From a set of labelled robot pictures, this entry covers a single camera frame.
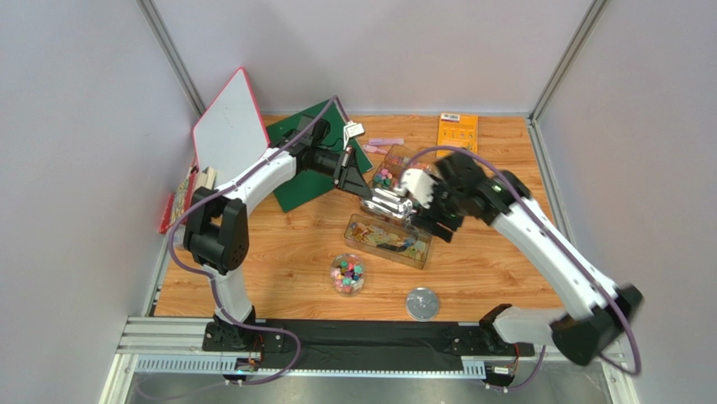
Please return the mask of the silver metal scoop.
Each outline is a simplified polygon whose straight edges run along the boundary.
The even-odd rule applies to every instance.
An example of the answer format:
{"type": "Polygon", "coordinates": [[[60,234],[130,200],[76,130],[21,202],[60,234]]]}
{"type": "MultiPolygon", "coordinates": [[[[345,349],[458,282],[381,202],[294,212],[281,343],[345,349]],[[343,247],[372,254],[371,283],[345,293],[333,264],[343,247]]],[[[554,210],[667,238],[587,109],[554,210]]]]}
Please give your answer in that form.
{"type": "Polygon", "coordinates": [[[396,220],[406,220],[413,213],[410,198],[400,196],[388,189],[372,189],[371,192],[371,199],[365,204],[374,213],[396,220]]]}

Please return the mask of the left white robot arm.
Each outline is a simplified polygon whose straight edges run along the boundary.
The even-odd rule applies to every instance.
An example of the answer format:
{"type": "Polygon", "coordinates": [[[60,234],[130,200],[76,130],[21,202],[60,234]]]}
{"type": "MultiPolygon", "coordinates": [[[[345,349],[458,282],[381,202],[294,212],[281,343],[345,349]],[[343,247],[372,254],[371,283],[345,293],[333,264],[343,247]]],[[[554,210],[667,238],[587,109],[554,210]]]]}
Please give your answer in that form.
{"type": "Polygon", "coordinates": [[[248,170],[217,189],[194,192],[183,247],[206,276],[215,300],[215,317],[229,327],[260,331],[247,295],[242,264],[249,247],[248,219],[254,209],[275,189],[308,171],[329,178],[335,189],[369,197],[371,191],[357,162],[357,148],[350,141],[364,134],[360,123],[343,127],[340,151],[324,143],[331,129],[320,117],[303,116],[300,127],[272,142],[248,170]]]}

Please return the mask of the clear plastic jar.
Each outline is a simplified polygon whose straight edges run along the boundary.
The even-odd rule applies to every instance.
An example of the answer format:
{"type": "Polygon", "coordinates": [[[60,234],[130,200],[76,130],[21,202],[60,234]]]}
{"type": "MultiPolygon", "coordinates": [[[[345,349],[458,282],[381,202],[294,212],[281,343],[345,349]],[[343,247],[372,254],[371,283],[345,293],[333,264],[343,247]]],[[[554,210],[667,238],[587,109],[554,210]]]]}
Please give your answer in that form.
{"type": "Polygon", "coordinates": [[[344,253],[332,261],[329,278],[336,292],[342,296],[360,293],[365,284],[366,267],[362,258],[344,253]]]}

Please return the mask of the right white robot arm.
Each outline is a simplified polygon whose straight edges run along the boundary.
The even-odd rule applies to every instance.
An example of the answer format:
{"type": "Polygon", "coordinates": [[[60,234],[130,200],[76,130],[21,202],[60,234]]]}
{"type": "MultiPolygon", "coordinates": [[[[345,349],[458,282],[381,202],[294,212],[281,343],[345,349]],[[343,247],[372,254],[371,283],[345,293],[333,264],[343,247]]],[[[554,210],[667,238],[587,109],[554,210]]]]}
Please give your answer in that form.
{"type": "Polygon", "coordinates": [[[414,201],[412,224],[450,242],[465,218],[483,221],[533,264],[562,304],[501,305],[482,318],[484,327],[502,343],[551,346],[580,366],[602,358],[605,348],[625,336],[635,367],[641,366],[630,326],[643,301],[635,286],[617,285],[583,257],[514,174],[455,147],[435,166],[435,174],[408,168],[400,176],[399,193],[414,201]]]}

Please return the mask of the clear compartment candy box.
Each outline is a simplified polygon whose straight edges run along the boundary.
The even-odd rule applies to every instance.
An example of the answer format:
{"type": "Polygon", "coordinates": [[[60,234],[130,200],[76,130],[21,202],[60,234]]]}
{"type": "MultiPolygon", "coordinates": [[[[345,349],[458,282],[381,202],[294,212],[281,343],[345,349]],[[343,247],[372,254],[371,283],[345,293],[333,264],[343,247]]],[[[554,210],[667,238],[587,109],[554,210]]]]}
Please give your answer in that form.
{"type": "MultiPolygon", "coordinates": [[[[415,152],[406,146],[394,145],[369,179],[372,189],[393,191],[404,164],[415,152]]],[[[374,213],[366,207],[368,199],[359,201],[360,212],[351,215],[343,238],[347,246],[417,269],[428,261],[432,236],[415,227],[411,217],[396,220],[374,213]]]]}

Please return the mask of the silver round jar lid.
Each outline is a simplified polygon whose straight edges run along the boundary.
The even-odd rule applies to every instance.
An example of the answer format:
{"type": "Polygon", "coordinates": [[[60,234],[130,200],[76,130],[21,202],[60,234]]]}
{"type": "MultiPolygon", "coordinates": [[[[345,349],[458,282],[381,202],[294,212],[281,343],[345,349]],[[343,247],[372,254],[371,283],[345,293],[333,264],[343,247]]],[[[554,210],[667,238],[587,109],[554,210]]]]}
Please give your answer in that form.
{"type": "Polygon", "coordinates": [[[440,304],[437,294],[427,287],[416,287],[405,300],[406,312],[418,322],[429,322],[436,317],[440,304]]]}

